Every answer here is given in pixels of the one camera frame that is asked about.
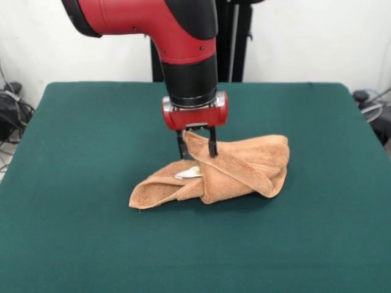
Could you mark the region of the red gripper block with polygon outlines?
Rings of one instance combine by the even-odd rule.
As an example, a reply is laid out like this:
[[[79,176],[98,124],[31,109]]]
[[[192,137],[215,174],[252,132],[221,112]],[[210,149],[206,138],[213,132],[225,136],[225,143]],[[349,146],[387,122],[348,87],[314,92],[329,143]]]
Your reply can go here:
[[[226,123],[228,117],[228,96],[224,91],[218,91],[212,103],[192,109],[174,106],[168,96],[162,99],[163,118],[167,127],[177,133],[177,143],[180,158],[188,155],[187,144],[183,139],[184,129],[206,126],[209,127],[210,138],[208,149],[211,158],[218,155],[216,126]]]

